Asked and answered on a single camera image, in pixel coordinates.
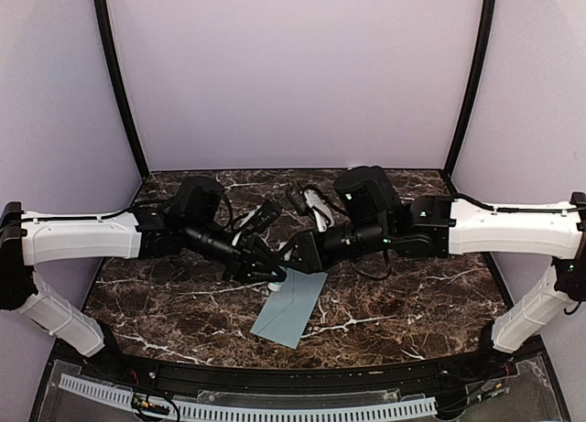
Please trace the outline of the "left black frame post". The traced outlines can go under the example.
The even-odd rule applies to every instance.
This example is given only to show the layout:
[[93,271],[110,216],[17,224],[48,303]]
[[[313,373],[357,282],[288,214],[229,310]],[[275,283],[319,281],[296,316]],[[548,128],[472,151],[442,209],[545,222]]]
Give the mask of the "left black frame post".
[[100,40],[102,42],[103,55],[108,70],[111,86],[117,110],[125,132],[125,138],[129,145],[136,169],[141,179],[150,175],[147,159],[139,140],[136,124],[132,115],[130,102],[125,89],[125,81],[119,59],[117,56],[114,32],[109,15],[107,0],[93,0],[94,11],[97,19]]

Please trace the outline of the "white green glue stick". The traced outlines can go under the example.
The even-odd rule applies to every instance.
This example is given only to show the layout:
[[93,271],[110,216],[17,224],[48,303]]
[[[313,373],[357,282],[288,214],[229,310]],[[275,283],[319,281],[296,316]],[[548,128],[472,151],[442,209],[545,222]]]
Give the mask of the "white green glue stick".
[[283,266],[280,266],[279,272],[273,273],[272,276],[274,277],[274,279],[267,283],[267,288],[271,292],[278,292],[281,290],[281,287],[287,279],[287,269]]

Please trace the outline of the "right black frame post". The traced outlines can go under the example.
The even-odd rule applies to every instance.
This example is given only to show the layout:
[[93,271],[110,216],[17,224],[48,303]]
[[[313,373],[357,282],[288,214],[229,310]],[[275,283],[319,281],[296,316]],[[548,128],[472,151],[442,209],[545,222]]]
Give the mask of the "right black frame post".
[[444,163],[443,172],[451,178],[456,169],[465,136],[472,118],[472,111],[479,90],[483,66],[489,46],[496,0],[483,0],[477,36],[472,53],[472,62],[466,88],[461,102],[461,109],[451,139],[450,149]]

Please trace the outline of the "teal envelope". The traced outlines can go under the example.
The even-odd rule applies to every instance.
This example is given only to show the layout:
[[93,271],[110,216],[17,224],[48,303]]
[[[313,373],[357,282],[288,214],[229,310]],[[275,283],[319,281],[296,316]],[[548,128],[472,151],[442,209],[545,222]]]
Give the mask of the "teal envelope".
[[296,350],[327,277],[324,272],[305,274],[289,268],[286,280],[270,293],[250,332]]

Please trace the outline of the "black frame post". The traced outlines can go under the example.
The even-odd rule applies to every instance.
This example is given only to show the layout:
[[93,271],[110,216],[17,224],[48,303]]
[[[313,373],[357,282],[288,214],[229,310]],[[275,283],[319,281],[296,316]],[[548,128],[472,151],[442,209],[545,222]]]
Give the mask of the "black frame post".
[[472,62],[466,88],[461,102],[461,109],[451,139],[450,149],[444,163],[443,172],[451,178],[456,169],[465,136],[472,118],[472,111],[479,90],[483,66],[489,46],[496,0],[483,0],[477,36],[472,53]]
[[119,59],[117,56],[114,32],[109,15],[107,0],[93,0],[94,11],[97,19],[100,40],[102,42],[103,55],[108,70],[111,86],[117,110],[125,132],[125,138],[129,145],[136,169],[141,179],[150,175],[147,159],[139,140],[136,124],[132,115],[130,102],[125,89],[125,81]]

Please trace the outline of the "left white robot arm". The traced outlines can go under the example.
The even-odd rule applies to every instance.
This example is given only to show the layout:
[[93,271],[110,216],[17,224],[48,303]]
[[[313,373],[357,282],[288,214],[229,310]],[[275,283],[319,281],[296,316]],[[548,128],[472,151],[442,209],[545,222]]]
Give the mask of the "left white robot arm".
[[192,251],[223,267],[240,284],[281,283],[287,274],[260,234],[280,215],[267,200],[241,226],[215,221],[228,204],[224,186],[203,176],[182,180],[167,200],[147,200],[112,213],[48,215],[9,202],[1,215],[1,308],[36,322],[80,355],[110,382],[129,374],[106,325],[75,308],[36,271],[38,264],[118,257],[156,259]]

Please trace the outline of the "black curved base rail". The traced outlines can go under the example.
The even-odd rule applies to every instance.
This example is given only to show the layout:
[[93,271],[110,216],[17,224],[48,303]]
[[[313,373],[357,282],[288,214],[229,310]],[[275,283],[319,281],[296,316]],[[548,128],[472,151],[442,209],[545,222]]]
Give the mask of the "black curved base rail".
[[121,360],[137,373],[140,385],[174,395],[202,391],[317,395],[383,390],[397,390],[401,395],[445,394],[517,373],[510,360],[478,352],[430,361],[311,370],[213,367],[132,355],[123,355]]

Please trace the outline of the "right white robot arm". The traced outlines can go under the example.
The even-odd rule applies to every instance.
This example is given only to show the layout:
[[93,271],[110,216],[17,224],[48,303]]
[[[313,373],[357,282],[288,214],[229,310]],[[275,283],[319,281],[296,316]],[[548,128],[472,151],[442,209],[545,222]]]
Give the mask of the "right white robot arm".
[[477,253],[543,254],[552,261],[538,282],[490,323],[483,347],[467,361],[477,380],[489,378],[560,311],[585,300],[585,195],[553,204],[487,204],[468,195],[426,196],[401,202],[378,166],[341,173],[333,183],[348,221],[323,232],[296,233],[277,253],[302,273],[395,251],[403,257]]

